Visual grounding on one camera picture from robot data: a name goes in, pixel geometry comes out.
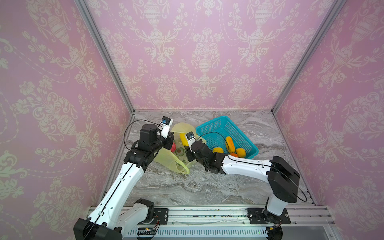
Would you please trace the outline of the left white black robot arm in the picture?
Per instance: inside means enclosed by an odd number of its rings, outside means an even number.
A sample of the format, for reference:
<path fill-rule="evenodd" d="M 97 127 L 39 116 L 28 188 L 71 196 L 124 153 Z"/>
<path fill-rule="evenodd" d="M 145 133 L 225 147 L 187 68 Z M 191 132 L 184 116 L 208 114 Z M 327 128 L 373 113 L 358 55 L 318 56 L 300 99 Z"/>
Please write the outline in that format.
<path fill-rule="evenodd" d="M 154 203 L 148 200 L 139 199 L 128 211 L 121 211 L 157 153 L 162 148 L 172 148 L 172 124 L 172 119 L 164 117 L 159 124 L 147 121 L 142 126 L 140 138 L 127 152 L 124 164 L 107 194 L 87 219 L 78 219 L 75 223 L 77 240 L 121 240 L 137 224 L 153 220 Z"/>

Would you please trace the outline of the yellow plastic bag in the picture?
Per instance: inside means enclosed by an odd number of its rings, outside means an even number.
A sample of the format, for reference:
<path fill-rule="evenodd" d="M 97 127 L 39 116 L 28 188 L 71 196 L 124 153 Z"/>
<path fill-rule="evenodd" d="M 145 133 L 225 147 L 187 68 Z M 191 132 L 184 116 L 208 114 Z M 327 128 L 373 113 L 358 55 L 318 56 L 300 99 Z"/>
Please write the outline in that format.
<path fill-rule="evenodd" d="M 196 139 L 199 137 L 199 134 L 197 134 L 195 127 L 187 123 L 178 123 L 174 125 L 171 128 L 171 132 L 173 132 L 175 136 L 174 143 L 176 143 L 176 151 L 172 153 L 171 150 L 162 148 L 154 161 L 175 173 L 188 175 L 190 173 L 190 168 L 197 163 L 197 161 L 189 162 L 187 160 L 185 154 L 186 148 L 181 142 L 180 133 L 186 134 L 188 132 L 193 132 Z"/>

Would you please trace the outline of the yellow lemon fruit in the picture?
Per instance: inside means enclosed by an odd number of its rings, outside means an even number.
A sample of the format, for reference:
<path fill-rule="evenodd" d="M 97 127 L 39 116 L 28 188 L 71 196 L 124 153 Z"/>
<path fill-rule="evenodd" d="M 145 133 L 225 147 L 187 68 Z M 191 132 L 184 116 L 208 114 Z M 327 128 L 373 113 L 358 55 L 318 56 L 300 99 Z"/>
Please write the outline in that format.
<path fill-rule="evenodd" d="M 237 149 L 236 149 L 236 155 L 237 155 L 239 158 L 246 158 L 247 153 L 246 153 L 245 149 L 243 149 L 243 148 L 237 148 Z"/>

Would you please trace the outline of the yellow round fruit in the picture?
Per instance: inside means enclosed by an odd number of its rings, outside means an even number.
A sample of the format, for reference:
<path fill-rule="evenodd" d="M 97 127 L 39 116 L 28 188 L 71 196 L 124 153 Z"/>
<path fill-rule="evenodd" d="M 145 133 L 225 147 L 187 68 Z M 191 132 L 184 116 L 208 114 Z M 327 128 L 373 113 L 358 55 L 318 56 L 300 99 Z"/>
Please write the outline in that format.
<path fill-rule="evenodd" d="M 224 153 L 224 150 L 220 147 L 213 148 L 213 153 Z"/>

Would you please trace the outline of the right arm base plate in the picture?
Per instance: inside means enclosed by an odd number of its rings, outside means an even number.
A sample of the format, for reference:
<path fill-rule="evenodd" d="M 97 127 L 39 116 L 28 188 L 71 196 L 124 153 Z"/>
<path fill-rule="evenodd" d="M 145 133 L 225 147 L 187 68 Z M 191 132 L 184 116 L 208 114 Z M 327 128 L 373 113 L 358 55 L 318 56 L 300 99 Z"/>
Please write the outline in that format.
<path fill-rule="evenodd" d="M 283 213 L 280 216 L 275 216 L 273 214 L 267 214 L 265 208 L 248 208 L 246 216 L 249 219 L 251 225 L 291 224 L 291 219 L 289 217 L 287 209 L 284 209 Z"/>

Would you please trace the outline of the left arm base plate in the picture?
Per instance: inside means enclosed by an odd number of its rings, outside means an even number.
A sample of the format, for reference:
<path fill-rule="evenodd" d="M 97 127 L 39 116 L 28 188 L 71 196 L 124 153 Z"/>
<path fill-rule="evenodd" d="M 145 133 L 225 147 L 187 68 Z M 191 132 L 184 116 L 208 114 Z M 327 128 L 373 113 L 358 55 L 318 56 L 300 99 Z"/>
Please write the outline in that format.
<path fill-rule="evenodd" d="M 150 211 L 149 217 L 142 222 L 146 225 L 167 225 L 169 219 L 169 208 L 154 208 Z"/>

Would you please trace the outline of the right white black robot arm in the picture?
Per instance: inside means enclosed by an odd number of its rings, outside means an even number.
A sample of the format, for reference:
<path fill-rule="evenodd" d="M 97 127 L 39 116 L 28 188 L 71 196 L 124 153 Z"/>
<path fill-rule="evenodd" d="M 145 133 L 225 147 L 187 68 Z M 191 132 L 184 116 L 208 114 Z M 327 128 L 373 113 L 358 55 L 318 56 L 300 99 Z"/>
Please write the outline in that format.
<path fill-rule="evenodd" d="M 214 153 L 201 140 L 188 140 L 192 158 L 204 166 L 207 172 L 222 175 L 241 175 L 266 182 L 272 189 L 265 216 L 279 217 L 288 204 L 297 202 L 300 174 L 283 158 L 249 160 L 225 153 Z"/>

